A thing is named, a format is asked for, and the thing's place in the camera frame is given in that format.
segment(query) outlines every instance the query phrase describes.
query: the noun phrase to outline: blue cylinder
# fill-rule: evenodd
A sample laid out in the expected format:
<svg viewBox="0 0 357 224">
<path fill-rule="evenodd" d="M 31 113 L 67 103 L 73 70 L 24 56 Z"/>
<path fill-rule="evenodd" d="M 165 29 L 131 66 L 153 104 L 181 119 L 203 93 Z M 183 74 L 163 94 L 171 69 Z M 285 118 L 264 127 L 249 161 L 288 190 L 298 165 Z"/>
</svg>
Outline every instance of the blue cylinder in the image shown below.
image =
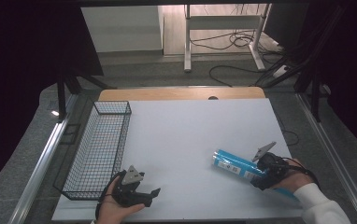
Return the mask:
<svg viewBox="0 0 357 224">
<path fill-rule="evenodd" d="M 213 164 L 236 175 L 240 175 L 249 181 L 253 178 L 261 178 L 265 176 L 265 172 L 257 169 L 257 164 L 251 161 L 246 161 L 222 149 L 214 152 Z"/>
</svg>

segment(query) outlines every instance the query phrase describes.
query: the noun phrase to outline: blue can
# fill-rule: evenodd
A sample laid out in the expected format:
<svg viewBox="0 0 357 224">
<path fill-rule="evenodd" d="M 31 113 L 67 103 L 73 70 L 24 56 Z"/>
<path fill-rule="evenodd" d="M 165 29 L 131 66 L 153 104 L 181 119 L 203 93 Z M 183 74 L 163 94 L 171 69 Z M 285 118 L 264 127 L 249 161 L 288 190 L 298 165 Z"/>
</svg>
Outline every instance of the blue can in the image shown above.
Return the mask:
<svg viewBox="0 0 357 224">
<path fill-rule="evenodd" d="M 262 178 L 266 176 L 265 172 L 257 168 L 257 164 L 244 160 L 222 149 L 214 152 L 213 164 L 236 175 L 242 176 L 249 181 L 254 178 Z M 274 191 L 297 201 L 295 196 L 286 189 L 274 189 Z"/>
</svg>

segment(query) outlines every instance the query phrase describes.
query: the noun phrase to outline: white table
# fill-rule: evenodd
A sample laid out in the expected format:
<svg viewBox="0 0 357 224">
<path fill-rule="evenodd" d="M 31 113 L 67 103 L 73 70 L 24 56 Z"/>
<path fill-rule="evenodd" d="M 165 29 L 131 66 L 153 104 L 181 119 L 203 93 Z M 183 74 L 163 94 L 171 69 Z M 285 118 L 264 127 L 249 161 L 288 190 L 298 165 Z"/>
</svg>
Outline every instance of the white table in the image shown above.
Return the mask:
<svg viewBox="0 0 357 224">
<path fill-rule="evenodd" d="M 272 141 L 271 152 L 290 157 L 268 99 L 130 101 L 122 169 L 145 172 L 138 192 L 161 188 L 150 208 L 125 221 L 205 221 L 300 217 L 302 208 L 272 191 L 212 165 L 222 148 L 250 160 Z M 96 202 L 64 196 L 52 220 L 94 219 Z"/>
</svg>

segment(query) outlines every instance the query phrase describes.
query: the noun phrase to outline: black wire basket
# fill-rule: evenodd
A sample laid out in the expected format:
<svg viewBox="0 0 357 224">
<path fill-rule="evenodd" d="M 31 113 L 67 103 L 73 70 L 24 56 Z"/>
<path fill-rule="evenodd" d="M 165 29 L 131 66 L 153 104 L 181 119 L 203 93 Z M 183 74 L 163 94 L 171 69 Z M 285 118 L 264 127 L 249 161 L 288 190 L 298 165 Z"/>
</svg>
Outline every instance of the black wire basket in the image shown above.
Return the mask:
<svg viewBox="0 0 357 224">
<path fill-rule="evenodd" d="M 53 186 L 69 200 L 98 200 L 121 170 L 131 114 L 129 102 L 94 102 L 74 159 L 66 156 Z"/>
</svg>

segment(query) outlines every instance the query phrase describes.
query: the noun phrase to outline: hand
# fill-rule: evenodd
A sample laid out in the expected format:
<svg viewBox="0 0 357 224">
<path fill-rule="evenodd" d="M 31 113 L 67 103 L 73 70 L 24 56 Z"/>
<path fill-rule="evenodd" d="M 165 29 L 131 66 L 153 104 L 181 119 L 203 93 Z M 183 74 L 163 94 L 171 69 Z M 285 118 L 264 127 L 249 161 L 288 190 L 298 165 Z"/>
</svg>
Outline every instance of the hand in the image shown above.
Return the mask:
<svg viewBox="0 0 357 224">
<path fill-rule="evenodd" d="M 106 197 L 104 198 L 102 205 L 100 207 L 99 218 L 97 219 L 97 224 L 118 224 L 123 221 L 127 216 L 140 211 L 145 207 L 143 203 L 133 205 L 131 207 L 121 207 L 115 200 L 112 198 L 111 193 L 114 189 L 115 184 L 117 183 L 120 177 L 117 176 L 114 181 L 109 185 L 106 192 Z"/>
<path fill-rule="evenodd" d="M 300 166 L 294 161 L 287 160 L 287 162 L 292 166 Z M 313 179 L 309 175 L 305 175 L 299 171 L 289 170 L 286 177 L 276 185 L 272 186 L 271 189 L 284 188 L 289 190 L 291 193 L 294 193 L 299 188 L 310 183 L 313 183 Z"/>
</svg>

